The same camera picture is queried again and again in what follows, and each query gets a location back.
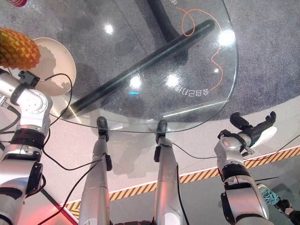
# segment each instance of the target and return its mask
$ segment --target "pineapple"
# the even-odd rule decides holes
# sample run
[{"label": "pineapple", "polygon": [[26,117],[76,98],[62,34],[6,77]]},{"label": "pineapple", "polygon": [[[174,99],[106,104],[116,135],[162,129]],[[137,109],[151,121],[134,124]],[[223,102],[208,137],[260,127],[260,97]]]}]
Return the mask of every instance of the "pineapple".
[{"label": "pineapple", "polygon": [[0,66],[4,68],[34,68],[41,55],[38,46],[26,35],[0,27]]}]

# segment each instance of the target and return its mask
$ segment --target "black cable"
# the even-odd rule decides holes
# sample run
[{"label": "black cable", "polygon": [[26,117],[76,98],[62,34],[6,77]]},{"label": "black cable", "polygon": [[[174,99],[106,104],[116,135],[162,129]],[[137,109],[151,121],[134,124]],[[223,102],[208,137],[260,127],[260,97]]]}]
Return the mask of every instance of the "black cable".
[{"label": "black cable", "polygon": [[8,109],[9,111],[12,111],[14,114],[16,114],[16,115],[17,115],[17,118],[14,120],[14,122],[12,122],[11,124],[9,124],[7,127],[2,128],[2,129],[0,130],[0,134],[2,134],[2,132],[6,131],[6,130],[8,130],[8,129],[10,129],[10,128],[12,128],[15,124],[17,124],[17,122],[18,122],[18,121],[20,120],[20,118],[21,118],[21,114],[20,114],[19,111],[17,111],[13,106],[9,105],[9,106],[7,107],[7,109]]},{"label": "black cable", "polygon": [[7,135],[7,134],[14,134],[15,133],[15,131],[4,131],[4,132],[2,132],[0,135]]},{"label": "black cable", "polygon": [[282,150],[285,146],[287,146],[289,143],[291,143],[293,140],[295,140],[296,138],[298,138],[300,135],[296,136],[295,138],[293,138],[292,140],[290,140],[287,144],[285,144],[282,148],[280,148],[278,151],[276,151],[275,153],[268,155],[266,157],[263,157],[261,159],[245,159],[246,161],[261,161],[263,159],[267,159],[270,158],[271,156],[274,156],[275,154],[277,154],[280,150]]},{"label": "black cable", "polygon": [[69,99],[69,102],[68,102],[68,104],[67,104],[67,107],[62,111],[61,115],[60,115],[59,117],[57,117],[57,119],[56,119],[55,121],[53,121],[53,122],[50,124],[50,126],[52,126],[56,121],[58,121],[58,120],[62,117],[62,115],[67,111],[67,109],[69,108],[69,105],[70,105],[71,100],[72,100],[72,95],[73,95],[73,84],[72,84],[71,78],[70,78],[68,75],[63,74],[63,73],[54,74],[54,75],[52,75],[52,76],[50,76],[50,77],[47,77],[47,78],[44,79],[43,81],[40,80],[41,82],[45,82],[45,81],[48,81],[48,80],[50,80],[51,78],[53,78],[53,77],[55,77],[55,76],[60,76],[60,75],[66,76],[66,77],[68,78],[68,80],[70,81],[70,84],[71,84],[70,99]]},{"label": "black cable", "polygon": [[0,141],[0,149],[1,149],[2,151],[4,151],[4,149],[5,149],[5,146],[4,146],[4,144],[2,144],[1,141]]},{"label": "black cable", "polygon": [[56,215],[58,215],[66,206],[72,192],[74,191],[75,187],[79,184],[79,182],[97,165],[97,163],[95,163],[87,172],[84,173],[84,175],[74,184],[74,186],[72,187],[71,191],[69,192],[64,204],[62,205],[62,207],[53,215],[49,216],[47,219],[44,219],[42,222],[40,222],[38,225],[42,225],[43,223],[47,222],[49,219],[55,217]]},{"label": "black cable", "polygon": [[270,178],[265,178],[265,179],[255,180],[255,182],[257,182],[257,181],[262,181],[262,180],[271,180],[271,179],[275,179],[275,178],[278,178],[278,177],[270,177]]},{"label": "black cable", "polygon": [[[44,143],[44,147],[45,147],[45,145],[47,144],[47,142],[49,141],[50,135],[51,135],[51,130],[50,130],[50,128],[49,128],[49,131],[48,131],[48,137],[47,137],[47,139],[46,139],[46,141],[45,141],[45,143]],[[90,162],[90,163],[86,163],[86,164],[83,164],[83,165],[81,165],[81,166],[78,166],[78,167],[69,169],[69,168],[65,168],[62,164],[60,164],[60,163],[59,163],[58,161],[56,161],[54,158],[52,158],[51,156],[49,156],[49,155],[47,154],[47,152],[45,152],[44,147],[42,148],[42,152],[43,152],[49,159],[51,159],[53,162],[55,162],[58,166],[60,166],[62,169],[67,170],[67,171],[77,170],[77,169],[82,168],[82,167],[84,167],[84,166],[86,166],[86,165],[90,165],[90,164],[92,164],[92,163],[95,163],[95,162],[100,161],[100,159],[99,159],[99,160],[95,160],[95,161],[92,161],[92,162]]]},{"label": "black cable", "polygon": [[42,174],[42,179],[43,179],[43,184],[41,185],[41,187],[35,193],[33,193],[31,195],[27,195],[26,198],[37,194],[38,192],[40,192],[46,186],[46,178],[43,174]]},{"label": "black cable", "polygon": [[212,157],[196,157],[193,156],[191,154],[189,154],[188,152],[184,151],[181,147],[179,147],[177,144],[175,144],[174,142],[172,142],[173,145],[177,146],[180,150],[182,150],[183,152],[185,152],[187,155],[189,155],[192,158],[196,158],[196,159],[209,159],[209,158],[216,158],[216,156],[212,156]]},{"label": "black cable", "polygon": [[186,212],[184,210],[184,207],[183,207],[183,204],[182,204],[182,200],[181,200],[181,196],[180,196],[180,188],[179,188],[180,181],[179,181],[178,164],[176,166],[176,170],[177,170],[177,192],[178,192],[178,198],[179,198],[180,206],[181,206],[184,218],[186,220],[186,223],[187,223],[187,225],[189,225],[188,217],[187,217]]}]

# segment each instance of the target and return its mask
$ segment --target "yellow black hazard stripe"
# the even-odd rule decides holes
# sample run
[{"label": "yellow black hazard stripe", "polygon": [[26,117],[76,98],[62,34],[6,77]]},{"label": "yellow black hazard stripe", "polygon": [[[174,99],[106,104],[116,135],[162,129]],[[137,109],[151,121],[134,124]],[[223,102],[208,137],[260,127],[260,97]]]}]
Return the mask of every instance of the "yellow black hazard stripe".
[{"label": "yellow black hazard stripe", "polygon": [[[294,157],[300,155],[300,147],[283,150],[274,154],[269,154],[266,156],[256,157],[255,159],[245,161],[245,165],[247,168],[260,166],[268,163],[272,163],[275,161],[279,161],[285,158]],[[218,168],[213,167],[205,170],[201,170],[198,172],[192,172],[188,174],[184,174],[180,176],[180,183],[185,184],[189,182],[194,182],[197,180],[203,180],[211,177],[219,176]],[[145,185],[134,186],[130,188],[126,188],[124,190],[114,191],[109,193],[110,201],[128,198],[134,195],[140,195],[143,193],[147,193],[150,191],[155,191],[157,188],[157,183],[151,182]],[[80,211],[80,200],[75,202],[70,202],[66,205],[66,209],[75,217],[79,218]]]}]

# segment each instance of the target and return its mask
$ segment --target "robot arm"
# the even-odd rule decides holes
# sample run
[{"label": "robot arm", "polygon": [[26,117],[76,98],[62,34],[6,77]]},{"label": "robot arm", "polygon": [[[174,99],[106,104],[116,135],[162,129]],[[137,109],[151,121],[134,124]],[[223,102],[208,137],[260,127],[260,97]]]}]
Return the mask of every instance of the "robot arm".
[{"label": "robot arm", "polygon": [[43,165],[39,161],[50,126],[52,101],[1,69],[0,95],[21,108],[15,135],[0,157],[0,225],[14,225],[25,197],[40,187]]},{"label": "robot arm", "polygon": [[268,220],[268,206],[247,171],[243,156],[253,153],[251,146],[257,146],[275,134],[275,120],[276,114],[271,112],[265,122],[252,127],[239,113],[234,113],[230,121],[242,131],[232,134],[223,130],[218,136],[220,141],[215,146],[215,153],[225,187],[221,200],[224,216],[232,225],[272,225]]}]

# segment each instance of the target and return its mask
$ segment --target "red cup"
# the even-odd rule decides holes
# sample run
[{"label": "red cup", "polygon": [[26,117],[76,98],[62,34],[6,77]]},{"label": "red cup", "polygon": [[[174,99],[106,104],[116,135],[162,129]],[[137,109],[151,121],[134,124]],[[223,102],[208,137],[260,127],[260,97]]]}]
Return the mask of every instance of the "red cup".
[{"label": "red cup", "polygon": [[27,2],[27,0],[7,0],[7,1],[17,7],[22,7]]}]

